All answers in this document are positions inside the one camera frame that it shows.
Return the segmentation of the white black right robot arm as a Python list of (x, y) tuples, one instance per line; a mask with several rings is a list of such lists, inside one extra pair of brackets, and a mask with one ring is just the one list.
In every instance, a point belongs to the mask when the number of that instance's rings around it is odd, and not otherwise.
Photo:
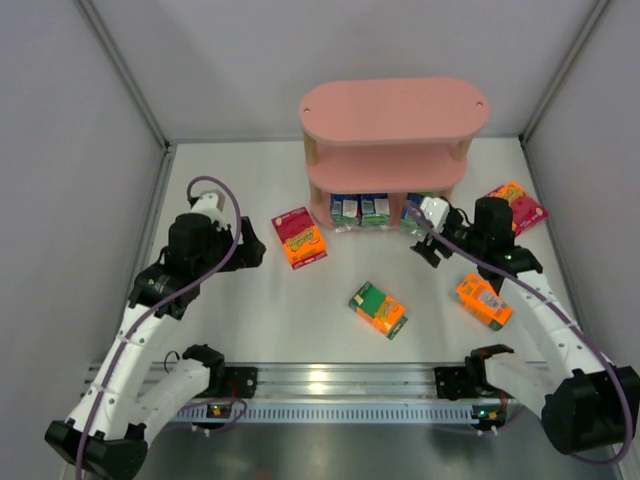
[(639, 414), (639, 375), (618, 367), (579, 328), (553, 293), (543, 267), (517, 245), (508, 202), (482, 197), (474, 220), (441, 197), (407, 203), (425, 236), (412, 249), (432, 267), (458, 254), (472, 262), (512, 307), (546, 362), (531, 367), (503, 344), (479, 347), (465, 359), (479, 389), (502, 390), (534, 413), (553, 447), (577, 460), (584, 452), (617, 446), (610, 464), (625, 458), (633, 444)]

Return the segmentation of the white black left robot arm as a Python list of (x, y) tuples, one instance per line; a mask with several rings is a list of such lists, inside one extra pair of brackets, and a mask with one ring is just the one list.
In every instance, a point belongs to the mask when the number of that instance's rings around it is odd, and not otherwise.
[(224, 355), (206, 344), (188, 347), (163, 380), (146, 394), (140, 389), (155, 355), (199, 296), (203, 276), (256, 268), (265, 252), (246, 216), (238, 232), (203, 213), (175, 219), (158, 260), (137, 275), (93, 382), (68, 417), (52, 421), (45, 433), (77, 475), (134, 478), (155, 437), (190, 400), (232, 392), (236, 384)]

